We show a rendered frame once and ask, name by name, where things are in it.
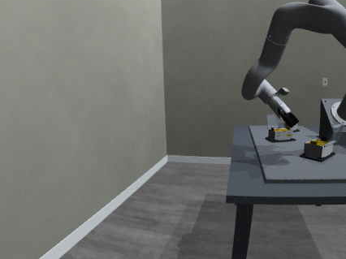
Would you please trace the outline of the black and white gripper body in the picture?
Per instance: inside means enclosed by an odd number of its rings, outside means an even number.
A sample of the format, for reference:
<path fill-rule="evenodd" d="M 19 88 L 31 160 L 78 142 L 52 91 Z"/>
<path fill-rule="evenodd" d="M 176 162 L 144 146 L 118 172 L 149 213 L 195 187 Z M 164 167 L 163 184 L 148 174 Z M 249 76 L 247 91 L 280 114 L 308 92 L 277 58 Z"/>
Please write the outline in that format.
<path fill-rule="evenodd" d="M 282 113 L 290 113 L 290 109 L 281 101 L 281 99 L 278 98 L 278 94 L 273 96 L 268 102 L 269 107 L 275 112 L 275 114 L 279 117 L 279 119 L 282 117 L 279 116 L 277 109 L 280 108 Z"/>

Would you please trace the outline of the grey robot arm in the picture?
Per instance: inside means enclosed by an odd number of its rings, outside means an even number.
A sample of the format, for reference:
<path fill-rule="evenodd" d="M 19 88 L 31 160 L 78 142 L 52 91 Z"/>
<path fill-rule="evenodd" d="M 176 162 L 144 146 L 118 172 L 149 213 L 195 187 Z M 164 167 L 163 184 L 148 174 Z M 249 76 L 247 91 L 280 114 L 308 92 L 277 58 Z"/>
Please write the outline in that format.
<path fill-rule="evenodd" d="M 346 48 L 346 9 L 336 0 L 309 0 L 308 3 L 290 2 L 282 5 L 272 17 L 261 57 L 244 78 L 241 89 L 244 99 L 259 97 L 267 104 L 273 96 L 289 93 L 286 88 L 277 92 L 265 78 L 279 65 L 295 28 L 323 34 L 333 33 L 336 40 Z M 331 107 L 331 115 L 336 122 L 346 127 L 346 93 L 342 101 Z"/>

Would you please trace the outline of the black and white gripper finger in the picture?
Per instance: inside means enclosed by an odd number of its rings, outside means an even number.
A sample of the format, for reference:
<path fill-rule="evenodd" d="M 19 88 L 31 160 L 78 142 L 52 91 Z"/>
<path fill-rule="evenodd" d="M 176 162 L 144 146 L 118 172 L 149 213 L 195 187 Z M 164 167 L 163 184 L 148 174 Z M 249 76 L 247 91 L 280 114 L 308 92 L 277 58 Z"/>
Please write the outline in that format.
<path fill-rule="evenodd" d="M 292 120 L 294 120 L 294 122 L 297 124 L 299 122 L 299 120 L 296 118 L 296 116 L 293 113 L 288 113 L 288 116 L 292 118 Z M 296 125 L 295 124 L 295 125 Z"/>
<path fill-rule="evenodd" d="M 286 121 L 285 123 L 286 123 L 290 128 L 292 128 L 292 127 L 296 124 L 296 123 L 292 120 L 291 117 L 289 118 L 289 116 L 288 116 L 287 113 L 284 113 L 284 114 L 283 114 L 280 108 L 278 108 L 277 111 L 278 111 L 279 115 L 282 117 L 282 119 L 283 119 L 284 121 Z M 286 116 L 286 115 L 287 115 L 287 116 Z"/>

